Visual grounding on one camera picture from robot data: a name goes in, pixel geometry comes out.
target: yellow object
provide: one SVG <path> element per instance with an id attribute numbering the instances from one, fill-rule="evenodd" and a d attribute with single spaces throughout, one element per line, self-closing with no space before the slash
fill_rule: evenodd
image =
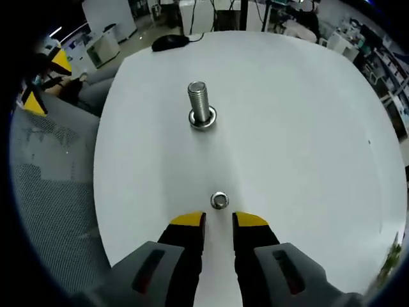
<path id="1" fill-rule="evenodd" d="M 24 103 L 24 110 L 31 111 L 40 116 L 45 116 L 47 114 L 46 110 L 41 107 L 33 92 L 29 94 L 26 102 Z"/>
<path id="2" fill-rule="evenodd" d="M 63 49 L 60 49 L 51 61 L 69 72 L 72 71 L 71 64 L 70 62 L 68 62 L 65 51 Z"/>
<path id="3" fill-rule="evenodd" d="M 195 211 L 193 213 L 184 214 L 174 218 L 171 225 L 183 225 L 183 226 L 200 226 L 200 219 L 203 212 Z"/>
<path id="4" fill-rule="evenodd" d="M 236 212 L 239 227 L 268 226 L 268 223 L 259 216 L 244 212 Z"/>

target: metal nut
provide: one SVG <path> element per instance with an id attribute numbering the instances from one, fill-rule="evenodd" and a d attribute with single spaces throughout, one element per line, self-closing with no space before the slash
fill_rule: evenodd
<path id="1" fill-rule="evenodd" d="M 214 209 L 224 209 L 229 205 L 229 196 L 223 192 L 216 192 L 210 198 L 210 203 Z"/>

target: threaded bolt shaft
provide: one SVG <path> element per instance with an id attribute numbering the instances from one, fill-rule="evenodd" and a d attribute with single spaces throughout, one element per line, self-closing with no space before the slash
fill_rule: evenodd
<path id="1" fill-rule="evenodd" d="M 210 118 L 206 84 L 202 81 L 194 81 L 187 87 L 187 93 L 195 120 L 201 123 L 206 122 Z"/>

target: chair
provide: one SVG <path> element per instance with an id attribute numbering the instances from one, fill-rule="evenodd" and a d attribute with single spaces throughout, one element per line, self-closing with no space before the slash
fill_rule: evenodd
<path id="1" fill-rule="evenodd" d="M 68 294 L 110 269 L 96 222 L 93 154 L 99 118 L 42 94 L 49 114 L 19 107 L 10 129 L 10 173 L 22 224 Z"/>

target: desk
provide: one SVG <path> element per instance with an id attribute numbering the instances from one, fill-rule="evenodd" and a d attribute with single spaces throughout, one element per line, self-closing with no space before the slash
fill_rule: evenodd
<path id="1" fill-rule="evenodd" d="M 189 82 L 218 112 L 192 130 Z M 225 192 L 217 211 L 210 196 Z M 281 242 L 363 293 L 406 219 L 406 178 L 390 120 L 344 57 L 271 33 L 207 33 L 126 58 L 100 120 L 96 216 L 116 264 L 180 214 L 207 212 L 197 306 L 241 306 L 231 213 L 266 219 Z"/>

